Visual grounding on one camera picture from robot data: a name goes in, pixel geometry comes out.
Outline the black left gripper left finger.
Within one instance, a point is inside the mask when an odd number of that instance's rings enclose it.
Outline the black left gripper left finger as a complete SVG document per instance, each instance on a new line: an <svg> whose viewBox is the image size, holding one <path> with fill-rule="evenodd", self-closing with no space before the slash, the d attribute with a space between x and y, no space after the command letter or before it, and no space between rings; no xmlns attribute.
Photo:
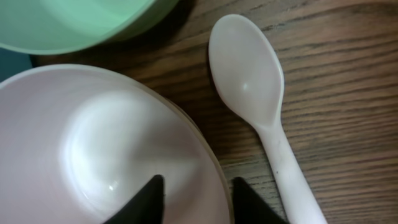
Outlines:
<svg viewBox="0 0 398 224"><path fill-rule="evenodd" d="M104 224L162 224L165 207L164 177L153 176L143 188Z"/></svg>

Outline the green plastic bowl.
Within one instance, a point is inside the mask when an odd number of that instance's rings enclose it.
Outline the green plastic bowl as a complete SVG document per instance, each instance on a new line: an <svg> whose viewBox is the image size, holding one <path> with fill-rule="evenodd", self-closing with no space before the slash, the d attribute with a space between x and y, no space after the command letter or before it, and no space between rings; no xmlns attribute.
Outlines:
<svg viewBox="0 0 398 224"><path fill-rule="evenodd" d="M58 55L141 35L178 0L1 0L1 47Z"/></svg>

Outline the white plastic bowl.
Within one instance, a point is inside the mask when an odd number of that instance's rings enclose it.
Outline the white plastic bowl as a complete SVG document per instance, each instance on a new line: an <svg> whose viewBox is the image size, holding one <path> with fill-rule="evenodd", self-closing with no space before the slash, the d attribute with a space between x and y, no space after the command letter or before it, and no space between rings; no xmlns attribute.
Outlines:
<svg viewBox="0 0 398 224"><path fill-rule="evenodd" d="M163 223L232 223L226 179L192 119L145 85L87 65L1 83L1 222L104 223L153 177Z"/></svg>

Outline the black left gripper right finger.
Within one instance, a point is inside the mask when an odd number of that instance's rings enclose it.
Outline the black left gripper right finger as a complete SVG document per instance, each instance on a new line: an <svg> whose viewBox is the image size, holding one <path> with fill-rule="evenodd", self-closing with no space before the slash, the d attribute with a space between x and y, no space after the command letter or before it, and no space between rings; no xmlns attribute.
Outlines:
<svg viewBox="0 0 398 224"><path fill-rule="evenodd" d="M242 178L233 179L235 224L288 224Z"/></svg>

